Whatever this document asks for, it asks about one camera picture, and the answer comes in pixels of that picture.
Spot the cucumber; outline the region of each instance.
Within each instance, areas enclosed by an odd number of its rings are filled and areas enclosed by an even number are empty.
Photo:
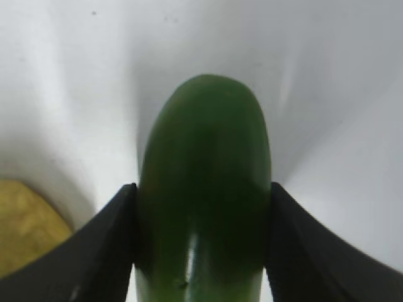
[[[233,79],[182,84],[151,131],[140,174],[140,302],[257,302],[270,150],[253,93]]]

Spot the cucumber skin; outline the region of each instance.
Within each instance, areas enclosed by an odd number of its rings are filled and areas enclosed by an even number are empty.
[[[258,302],[267,248],[270,149],[253,93],[201,75],[149,137],[137,215],[139,302]]]

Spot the yellow sponge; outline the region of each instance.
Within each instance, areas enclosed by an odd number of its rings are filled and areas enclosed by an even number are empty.
[[[46,254],[72,234],[37,193],[19,181],[0,181],[0,278]]]

